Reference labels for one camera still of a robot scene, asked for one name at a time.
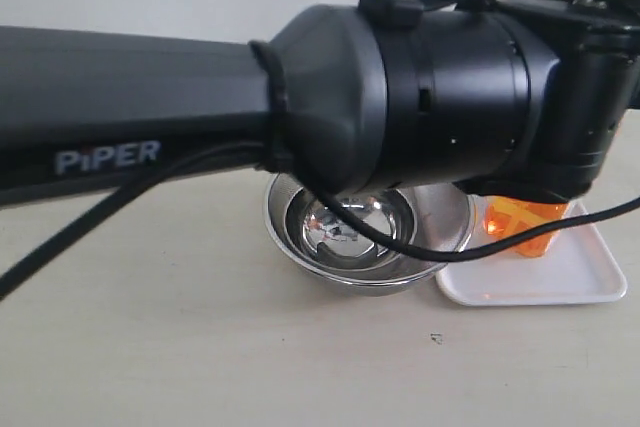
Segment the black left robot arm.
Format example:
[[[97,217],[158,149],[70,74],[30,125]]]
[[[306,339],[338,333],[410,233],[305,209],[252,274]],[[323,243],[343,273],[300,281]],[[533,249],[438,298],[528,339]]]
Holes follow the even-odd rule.
[[[638,80],[639,0],[359,0],[247,44],[3,27],[1,201],[256,142],[200,171],[563,203],[596,179]]]

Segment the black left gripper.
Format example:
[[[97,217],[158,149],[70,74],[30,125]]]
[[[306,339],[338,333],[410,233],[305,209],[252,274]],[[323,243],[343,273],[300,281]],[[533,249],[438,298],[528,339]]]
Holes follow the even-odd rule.
[[[496,172],[462,191],[556,204],[584,195],[599,175],[639,83],[639,34],[601,32],[569,19],[569,0],[468,0],[497,18],[528,70],[529,120]]]

